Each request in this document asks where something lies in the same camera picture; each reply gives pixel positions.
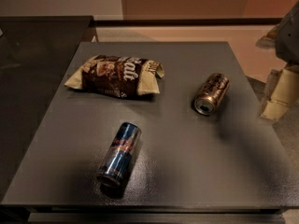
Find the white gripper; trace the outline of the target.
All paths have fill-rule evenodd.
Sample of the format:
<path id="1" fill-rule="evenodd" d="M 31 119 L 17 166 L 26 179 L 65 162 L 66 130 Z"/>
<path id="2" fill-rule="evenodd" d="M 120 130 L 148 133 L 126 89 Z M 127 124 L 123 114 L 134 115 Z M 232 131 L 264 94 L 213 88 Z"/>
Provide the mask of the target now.
<path id="1" fill-rule="evenodd" d="M 287 62 L 281 70 L 272 70 L 265 84 L 260 117 L 277 121 L 299 99 L 299 2 L 278 26 L 276 55 Z"/>

